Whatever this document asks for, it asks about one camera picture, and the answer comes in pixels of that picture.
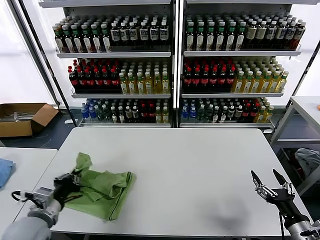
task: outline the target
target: yellow bottle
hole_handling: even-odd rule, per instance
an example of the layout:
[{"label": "yellow bottle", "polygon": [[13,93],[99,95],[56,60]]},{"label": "yellow bottle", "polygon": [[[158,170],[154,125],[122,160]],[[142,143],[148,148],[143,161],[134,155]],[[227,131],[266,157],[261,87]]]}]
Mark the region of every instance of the yellow bottle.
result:
[{"label": "yellow bottle", "polygon": [[257,124],[262,123],[262,119],[264,118],[265,110],[266,110],[265,106],[261,106],[260,107],[260,111],[258,112],[258,114],[253,119],[254,123],[257,123]]},{"label": "yellow bottle", "polygon": [[275,92],[276,93],[281,93],[287,83],[287,77],[289,75],[289,72],[288,71],[284,71],[282,76],[281,76],[281,80],[279,81],[279,84],[276,86],[275,88]]},{"label": "yellow bottle", "polygon": [[163,71],[162,72],[162,88],[163,88],[163,94],[169,94],[169,80],[168,80],[168,72]]},{"label": "yellow bottle", "polygon": [[270,77],[271,77],[272,72],[271,71],[267,71],[265,73],[265,76],[263,78],[263,81],[260,82],[257,92],[258,93],[265,93],[267,91],[267,88],[269,86],[270,83]]},{"label": "yellow bottle", "polygon": [[152,77],[150,76],[150,72],[145,72],[145,92],[146,94],[152,94],[153,93],[153,81]]},{"label": "yellow bottle", "polygon": [[138,77],[138,80],[137,80],[138,93],[139,94],[146,94],[146,86],[144,83],[142,72],[138,72],[137,77]]},{"label": "yellow bottle", "polygon": [[162,94],[162,83],[161,83],[160,73],[158,71],[154,72],[153,93]]},{"label": "yellow bottle", "polygon": [[274,106],[269,107],[269,110],[263,116],[263,119],[262,119],[263,123],[270,123],[270,119],[272,117],[272,112],[273,112],[274,108],[275,108]]},{"label": "yellow bottle", "polygon": [[280,81],[280,76],[279,75],[280,75],[280,71],[275,71],[273,73],[273,78],[270,81],[268,88],[266,89],[267,93],[274,93],[275,92],[276,87],[277,87],[277,85],[278,85],[278,83]]},{"label": "yellow bottle", "polygon": [[249,93],[255,94],[257,92],[259,83],[260,83],[260,77],[261,77],[261,71],[256,71],[255,76],[252,78],[251,81],[251,87],[249,89]]}]

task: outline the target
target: cardboard box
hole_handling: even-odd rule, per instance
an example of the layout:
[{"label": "cardboard box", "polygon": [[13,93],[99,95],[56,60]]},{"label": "cardboard box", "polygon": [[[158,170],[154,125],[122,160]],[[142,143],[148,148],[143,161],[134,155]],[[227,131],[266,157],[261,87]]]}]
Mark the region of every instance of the cardboard box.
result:
[{"label": "cardboard box", "polygon": [[24,112],[35,114],[31,120],[0,122],[0,137],[32,136],[40,132],[57,115],[58,110],[46,103],[0,104],[0,118]]}]

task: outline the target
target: green cloth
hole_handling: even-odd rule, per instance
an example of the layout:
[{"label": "green cloth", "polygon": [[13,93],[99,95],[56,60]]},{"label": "green cloth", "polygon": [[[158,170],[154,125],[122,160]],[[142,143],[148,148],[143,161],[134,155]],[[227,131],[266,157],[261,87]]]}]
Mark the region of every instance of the green cloth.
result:
[{"label": "green cloth", "polygon": [[[119,217],[135,175],[129,171],[93,171],[89,170],[91,165],[90,156],[79,152],[74,170],[81,170],[80,192],[83,196],[67,202],[65,206],[107,221],[115,220]],[[69,197],[76,195],[79,193],[72,193]]]}]

